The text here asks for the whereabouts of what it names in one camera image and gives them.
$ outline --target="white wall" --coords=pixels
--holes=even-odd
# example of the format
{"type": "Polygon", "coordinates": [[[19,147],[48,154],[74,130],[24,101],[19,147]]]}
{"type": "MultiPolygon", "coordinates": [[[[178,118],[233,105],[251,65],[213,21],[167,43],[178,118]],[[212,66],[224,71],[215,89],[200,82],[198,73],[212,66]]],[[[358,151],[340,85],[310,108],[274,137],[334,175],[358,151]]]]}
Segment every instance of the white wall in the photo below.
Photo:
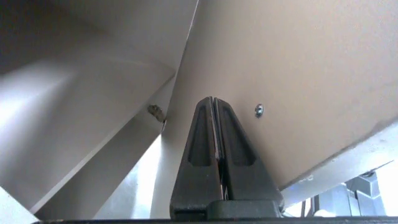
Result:
{"type": "Polygon", "coordinates": [[[197,0],[52,0],[80,18],[178,69],[197,0]]]}
{"type": "Polygon", "coordinates": [[[391,124],[397,26],[395,1],[201,1],[170,102],[152,217],[169,216],[195,105],[206,96],[231,104],[281,188],[391,124]]]}
{"type": "Polygon", "coordinates": [[[175,70],[56,7],[2,10],[0,185],[36,212],[175,70]]]}

